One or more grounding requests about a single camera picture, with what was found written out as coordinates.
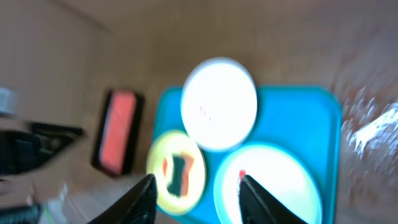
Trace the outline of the yellow-green plate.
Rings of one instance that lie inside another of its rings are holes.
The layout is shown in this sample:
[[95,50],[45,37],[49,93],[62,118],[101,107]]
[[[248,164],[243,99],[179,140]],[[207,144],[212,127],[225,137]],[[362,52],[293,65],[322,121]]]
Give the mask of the yellow-green plate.
[[[185,159],[182,194],[176,197],[167,191],[172,180],[173,156]],[[180,130],[160,135],[149,149],[146,172],[154,174],[157,184],[157,205],[171,215],[184,215],[200,201],[206,184],[206,164],[194,140]]]

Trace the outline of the dark green sponge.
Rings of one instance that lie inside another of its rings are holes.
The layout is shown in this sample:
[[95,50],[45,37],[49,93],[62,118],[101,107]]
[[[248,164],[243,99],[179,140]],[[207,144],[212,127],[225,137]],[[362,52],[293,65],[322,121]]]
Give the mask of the dark green sponge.
[[180,197],[182,194],[185,159],[180,156],[173,156],[172,160],[174,168],[172,171],[172,180],[167,186],[167,191],[176,197]]

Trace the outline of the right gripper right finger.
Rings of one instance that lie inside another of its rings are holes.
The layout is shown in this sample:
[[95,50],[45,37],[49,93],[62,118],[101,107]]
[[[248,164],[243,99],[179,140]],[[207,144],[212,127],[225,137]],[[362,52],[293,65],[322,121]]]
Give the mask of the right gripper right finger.
[[240,181],[239,207],[243,224],[306,224],[250,175]]

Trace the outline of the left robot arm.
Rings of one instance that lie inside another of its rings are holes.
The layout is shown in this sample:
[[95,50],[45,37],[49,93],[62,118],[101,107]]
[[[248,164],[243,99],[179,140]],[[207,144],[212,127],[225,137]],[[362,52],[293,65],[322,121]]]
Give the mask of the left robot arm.
[[[1,117],[10,117],[18,101],[16,91],[1,87]],[[43,166],[84,136],[77,127],[28,122],[28,132],[1,130],[1,175],[23,174]],[[1,223],[38,223],[39,203],[1,208]]]

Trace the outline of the light blue plate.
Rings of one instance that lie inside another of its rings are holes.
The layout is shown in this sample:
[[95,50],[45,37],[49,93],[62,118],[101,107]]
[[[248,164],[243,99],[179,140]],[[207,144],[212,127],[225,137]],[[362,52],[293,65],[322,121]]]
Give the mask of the light blue plate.
[[320,191],[303,163],[278,145],[249,142],[229,153],[216,172],[213,198],[221,223],[243,222],[238,196],[244,175],[250,175],[306,223],[322,222]]

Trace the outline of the white plate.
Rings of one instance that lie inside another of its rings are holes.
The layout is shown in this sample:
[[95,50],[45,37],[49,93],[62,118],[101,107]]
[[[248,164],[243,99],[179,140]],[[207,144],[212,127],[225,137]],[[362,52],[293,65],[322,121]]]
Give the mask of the white plate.
[[184,128],[200,148],[221,152],[249,136],[257,116],[252,76],[238,61],[214,57],[197,65],[182,88]]

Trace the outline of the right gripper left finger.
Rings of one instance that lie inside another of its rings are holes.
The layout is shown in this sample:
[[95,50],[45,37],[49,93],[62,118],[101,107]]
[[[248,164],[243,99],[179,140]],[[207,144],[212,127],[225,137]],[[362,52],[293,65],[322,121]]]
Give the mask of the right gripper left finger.
[[155,175],[148,174],[88,224],[154,224],[156,205]]

